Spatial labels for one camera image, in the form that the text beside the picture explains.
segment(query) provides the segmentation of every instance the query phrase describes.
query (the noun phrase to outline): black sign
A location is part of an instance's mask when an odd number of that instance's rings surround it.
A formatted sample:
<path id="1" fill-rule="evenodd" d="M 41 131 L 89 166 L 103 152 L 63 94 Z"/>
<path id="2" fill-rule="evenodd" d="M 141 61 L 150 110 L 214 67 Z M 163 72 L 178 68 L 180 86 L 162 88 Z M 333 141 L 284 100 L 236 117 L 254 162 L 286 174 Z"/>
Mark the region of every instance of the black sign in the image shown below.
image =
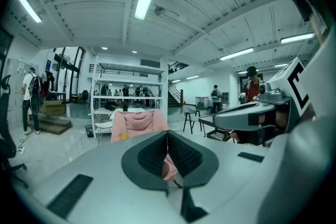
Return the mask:
<path id="1" fill-rule="evenodd" d="M 298 63 L 296 65 L 296 67 L 294 68 L 292 74 L 290 74 L 290 76 L 288 77 L 288 82 L 290 84 L 290 86 L 292 87 L 294 93 L 295 93 L 295 96 L 296 96 L 296 99 L 299 101 L 299 104 L 300 104 L 300 107 L 301 109 L 303 109 L 303 107 L 306 105 L 306 103 L 308 102 L 309 100 L 309 97 L 308 95 L 306 94 L 306 96 L 304 97 L 304 99 L 302 100 L 301 99 L 301 96 L 299 94 L 299 91 L 298 89 L 296 88 L 295 84 L 294 84 L 294 79 L 299 82 L 299 77 L 298 77 L 298 74 L 301 74 L 303 72 L 303 67 L 300 63 Z"/>

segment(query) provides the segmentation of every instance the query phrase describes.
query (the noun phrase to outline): cardboard box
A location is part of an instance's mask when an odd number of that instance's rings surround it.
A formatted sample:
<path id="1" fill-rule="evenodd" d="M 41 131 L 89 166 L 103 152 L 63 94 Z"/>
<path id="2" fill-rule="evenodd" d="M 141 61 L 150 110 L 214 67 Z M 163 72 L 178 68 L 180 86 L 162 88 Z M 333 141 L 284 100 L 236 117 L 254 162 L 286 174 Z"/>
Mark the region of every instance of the cardboard box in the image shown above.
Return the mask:
<path id="1" fill-rule="evenodd" d="M 59 115 L 67 111 L 66 105 L 62 101 L 44 101 L 40 113 L 45 115 Z"/>

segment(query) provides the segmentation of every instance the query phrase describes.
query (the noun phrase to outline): staircase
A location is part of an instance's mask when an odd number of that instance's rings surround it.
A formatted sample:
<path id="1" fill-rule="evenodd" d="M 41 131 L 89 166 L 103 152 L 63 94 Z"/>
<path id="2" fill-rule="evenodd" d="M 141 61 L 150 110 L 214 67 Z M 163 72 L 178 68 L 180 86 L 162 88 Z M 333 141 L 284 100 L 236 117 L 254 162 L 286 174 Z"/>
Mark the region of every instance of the staircase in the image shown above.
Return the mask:
<path id="1" fill-rule="evenodd" d="M 175 100 L 175 98 L 172 96 L 170 92 L 168 92 L 168 107 L 174 108 L 180 106 L 180 104 Z"/>
<path id="2" fill-rule="evenodd" d="M 40 131 L 60 135 L 71 128 L 71 121 L 56 120 L 48 117 L 38 117 Z M 34 128 L 34 121 L 29 117 L 28 126 Z"/>

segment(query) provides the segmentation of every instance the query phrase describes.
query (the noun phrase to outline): man in white shirt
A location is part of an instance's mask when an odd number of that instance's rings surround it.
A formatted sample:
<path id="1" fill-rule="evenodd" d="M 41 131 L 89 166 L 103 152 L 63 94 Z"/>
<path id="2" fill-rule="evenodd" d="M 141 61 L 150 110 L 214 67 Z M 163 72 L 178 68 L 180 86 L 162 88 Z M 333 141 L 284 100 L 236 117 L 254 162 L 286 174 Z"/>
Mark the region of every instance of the man in white shirt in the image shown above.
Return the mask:
<path id="1" fill-rule="evenodd" d="M 25 75 L 23 82 L 22 82 L 22 94 L 24 94 L 23 103 L 22 103 L 22 118 L 23 118 L 23 129 L 25 131 L 25 135 L 28 135 L 27 131 L 27 116 L 28 116 L 28 109 L 30 108 L 30 98 L 31 92 L 29 90 L 29 86 L 31 80 L 36 77 L 35 75 L 35 68 L 31 67 L 29 73 Z M 38 118 L 37 115 L 33 114 L 34 119 L 34 130 L 36 134 L 40 134 L 40 129 L 38 126 Z"/>

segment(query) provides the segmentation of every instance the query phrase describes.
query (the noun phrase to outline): white shelving unit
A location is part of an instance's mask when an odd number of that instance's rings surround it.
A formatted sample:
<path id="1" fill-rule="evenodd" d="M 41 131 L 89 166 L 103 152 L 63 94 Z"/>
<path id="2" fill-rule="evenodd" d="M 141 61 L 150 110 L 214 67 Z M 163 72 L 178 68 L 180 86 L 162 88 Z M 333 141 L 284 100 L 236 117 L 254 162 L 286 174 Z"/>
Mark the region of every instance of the white shelving unit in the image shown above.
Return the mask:
<path id="1" fill-rule="evenodd" d="M 92 130 L 93 135 L 96 137 L 96 127 L 94 123 L 94 99 L 139 99 L 139 100 L 159 100 L 160 101 L 160 109 L 167 120 L 167 109 L 168 109 L 168 65 L 165 59 L 160 60 L 160 64 L 162 68 L 153 68 L 147 66 L 132 66 L 134 68 L 139 69 L 143 73 L 151 73 L 156 75 L 161 75 L 161 81 L 155 82 L 150 80 L 139 80 L 139 79 L 108 79 L 108 78 L 101 78 L 101 75 L 97 75 L 97 64 L 98 64 L 99 56 L 96 56 L 96 60 L 94 63 L 93 74 L 92 74 L 92 84 L 91 84 L 91 123 L 92 123 Z M 136 84 L 136 85 L 144 85 L 144 86 L 156 86 L 161 88 L 161 96 L 160 97 L 122 97 L 122 96 L 110 96 L 110 95 L 93 95 L 95 84 L 98 82 L 109 82 L 109 83 L 123 83 L 123 84 Z"/>

